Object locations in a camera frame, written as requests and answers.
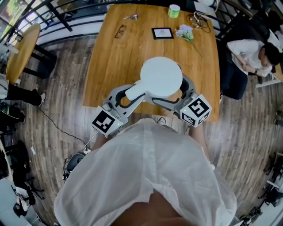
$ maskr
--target shoe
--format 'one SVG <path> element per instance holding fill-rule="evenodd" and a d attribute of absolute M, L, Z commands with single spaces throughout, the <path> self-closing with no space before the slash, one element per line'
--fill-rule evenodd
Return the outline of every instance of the shoe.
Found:
<path fill-rule="evenodd" d="M 21 110 L 20 111 L 23 115 L 24 115 L 24 117 L 25 117 L 25 119 L 23 120 L 23 123 L 25 123 L 26 122 L 26 115 L 25 115 L 25 112 L 23 111 L 23 110 Z"/>
<path fill-rule="evenodd" d="M 221 101 L 222 101 L 222 97 L 223 97 L 223 94 L 220 94 L 219 103 L 221 103 Z"/>
<path fill-rule="evenodd" d="M 40 96 L 41 96 L 41 104 L 42 104 L 44 102 L 44 100 L 45 100 L 46 94 L 43 93 Z"/>

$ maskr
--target small framed photo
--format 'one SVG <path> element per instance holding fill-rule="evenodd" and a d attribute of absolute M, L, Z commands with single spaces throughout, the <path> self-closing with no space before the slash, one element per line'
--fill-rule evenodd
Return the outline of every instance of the small framed photo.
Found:
<path fill-rule="evenodd" d="M 157 27 L 152 28 L 154 39 L 173 39 L 173 33 L 170 27 Z"/>

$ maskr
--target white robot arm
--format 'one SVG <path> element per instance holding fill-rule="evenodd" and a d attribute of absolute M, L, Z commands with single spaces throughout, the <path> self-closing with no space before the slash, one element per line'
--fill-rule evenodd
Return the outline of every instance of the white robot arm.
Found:
<path fill-rule="evenodd" d="M 104 100 L 102 107 L 97 107 L 92 126 L 105 137 L 115 133 L 126 124 L 131 113 L 146 99 L 144 93 L 132 100 L 128 106 L 123 106 L 121 99 L 126 96 L 126 91 L 133 86 L 135 84 L 113 89 Z M 173 111 L 179 119 L 197 127 L 209 117 L 211 106 L 202 94 L 198 95 L 195 92 L 193 82 L 184 74 L 180 90 L 182 97 L 175 102 L 163 98 L 151 98 L 150 102 Z"/>

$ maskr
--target chair leg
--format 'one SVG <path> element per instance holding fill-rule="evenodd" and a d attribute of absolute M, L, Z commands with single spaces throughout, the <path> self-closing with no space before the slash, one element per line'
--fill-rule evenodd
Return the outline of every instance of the chair leg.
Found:
<path fill-rule="evenodd" d="M 44 192 L 44 190 L 43 190 L 43 189 L 42 189 L 42 190 L 36 189 L 36 188 L 34 187 L 33 183 L 32 183 L 32 180 L 33 180 L 33 179 L 34 179 L 34 178 L 32 178 L 31 180 L 27 180 L 27 183 L 29 184 L 29 186 L 30 186 L 30 188 L 31 188 L 31 191 L 32 191 L 38 198 L 40 198 L 41 200 L 43 200 L 44 197 L 41 197 L 41 196 L 38 194 L 38 192 Z"/>

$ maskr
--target cable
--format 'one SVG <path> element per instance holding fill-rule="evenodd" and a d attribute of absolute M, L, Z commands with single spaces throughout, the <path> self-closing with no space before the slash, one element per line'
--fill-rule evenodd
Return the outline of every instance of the cable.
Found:
<path fill-rule="evenodd" d="M 53 122 L 53 120 L 52 120 L 48 115 L 46 115 L 46 114 L 44 113 L 44 111 L 42 111 L 39 107 L 38 107 L 38 109 L 39 109 L 39 110 L 54 124 L 54 126 L 55 126 L 57 129 L 59 129 L 62 133 L 65 133 L 65 134 L 67 134 L 67 135 L 69 135 L 69 136 L 72 136 L 73 138 L 76 138 L 76 139 L 78 139 L 79 141 L 81 141 L 86 147 L 88 146 L 88 145 L 87 145 L 85 142 L 83 142 L 80 138 L 77 138 L 77 137 L 75 137 L 74 135 L 68 134 L 67 132 L 61 130 L 61 129 Z"/>
<path fill-rule="evenodd" d="M 188 126 L 187 126 L 187 128 L 186 128 L 186 130 L 185 130 L 185 133 L 184 133 L 184 134 L 186 134 L 186 133 L 187 133 L 187 130 L 188 130 L 188 129 L 190 129 L 190 127 L 191 127 L 190 125 L 188 125 Z"/>
<path fill-rule="evenodd" d="M 66 164 L 70 161 L 70 159 L 71 158 L 66 158 L 64 160 L 64 165 L 63 165 L 63 181 L 64 181 L 64 183 L 66 182 L 67 178 L 69 177 L 68 176 L 69 173 L 68 173 L 68 171 L 66 169 Z"/>
<path fill-rule="evenodd" d="M 158 122 L 159 122 L 159 121 L 161 121 L 161 119 L 164 119 L 165 124 L 167 124 L 167 123 L 166 123 L 166 119 L 165 119 L 164 117 L 160 117 L 160 118 L 157 120 L 157 122 L 156 122 L 156 123 L 158 124 Z"/>
<path fill-rule="evenodd" d="M 216 13 L 217 10 L 218 10 L 218 7 L 219 7 L 219 0 L 216 0 L 216 8 L 215 8 L 214 12 L 206 14 L 206 13 L 203 13 L 203 12 L 195 11 L 192 15 L 189 14 L 187 16 L 187 21 L 190 22 L 190 19 L 188 19 L 189 17 L 194 17 L 195 18 L 195 22 L 198 24 L 200 29 L 207 28 L 209 26 L 208 26 L 207 20 L 205 19 L 205 16 L 213 15 L 214 13 Z M 206 27 L 202 26 L 202 24 L 200 23 L 200 20 L 204 20 L 204 22 L 206 23 L 207 26 Z"/>
<path fill-rule="evenodd" d="M 92 140 L 92 138 L 91 139 L 89 139 L 89 141 L 87 142 L 87 144 L 83 147 L 83 152 L 84 152 L 84 148 L 85 147 L 87 147 L 88 148 L 88 144 L 89 144 L 89 142 Z"/>

